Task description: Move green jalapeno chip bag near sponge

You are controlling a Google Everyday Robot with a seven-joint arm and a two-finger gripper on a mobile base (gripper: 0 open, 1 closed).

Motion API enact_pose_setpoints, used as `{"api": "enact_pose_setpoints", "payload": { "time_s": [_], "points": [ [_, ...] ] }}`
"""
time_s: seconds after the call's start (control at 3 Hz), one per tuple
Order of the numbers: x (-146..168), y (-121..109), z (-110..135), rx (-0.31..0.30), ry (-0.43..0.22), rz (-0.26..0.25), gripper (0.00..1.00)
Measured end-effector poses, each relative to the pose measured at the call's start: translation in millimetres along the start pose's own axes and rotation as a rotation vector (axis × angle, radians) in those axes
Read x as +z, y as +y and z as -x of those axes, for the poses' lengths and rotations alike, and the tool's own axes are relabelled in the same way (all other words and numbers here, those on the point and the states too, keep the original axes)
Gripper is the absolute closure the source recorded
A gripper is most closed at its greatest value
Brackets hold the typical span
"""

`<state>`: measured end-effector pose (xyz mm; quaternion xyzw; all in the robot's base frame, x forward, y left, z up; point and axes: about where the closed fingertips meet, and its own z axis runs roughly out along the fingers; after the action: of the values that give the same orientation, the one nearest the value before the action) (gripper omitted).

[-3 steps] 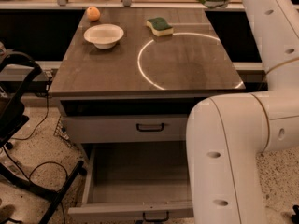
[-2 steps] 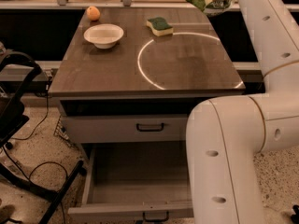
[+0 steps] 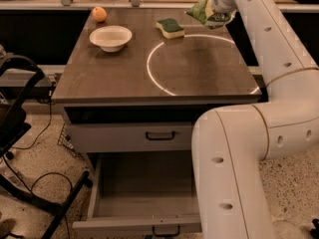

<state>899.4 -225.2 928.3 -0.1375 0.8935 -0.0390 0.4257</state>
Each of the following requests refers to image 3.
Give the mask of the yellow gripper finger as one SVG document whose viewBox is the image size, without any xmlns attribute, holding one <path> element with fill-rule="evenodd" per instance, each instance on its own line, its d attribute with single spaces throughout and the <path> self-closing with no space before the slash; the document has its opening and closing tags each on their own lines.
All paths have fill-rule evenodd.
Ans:
<svg viewBox="0 0 319 239">
<path fill-rule="evenodd" d="M 214 14 L 214 10 L 212 8 L 212 4 L 211 1 L 208 0 L 206 2 L 206 6 L 205 6 L 205 17 L 209 18 L 210 16 L 212 16 Z"/>
</svg>

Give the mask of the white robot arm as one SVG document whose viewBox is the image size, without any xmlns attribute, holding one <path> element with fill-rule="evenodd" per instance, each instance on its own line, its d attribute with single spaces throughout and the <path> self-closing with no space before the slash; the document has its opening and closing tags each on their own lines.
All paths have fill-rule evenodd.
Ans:
<svg viewBox="0 0 319 239">
<path fill-rule="evenodd" d="M 275 239 L 258 164 L 318 141 L 319 69 L 273 0 L 212 0 L 239 11 L 268 91 L 195 123 L 191 153 L 204 239 Z"/>
</svg>

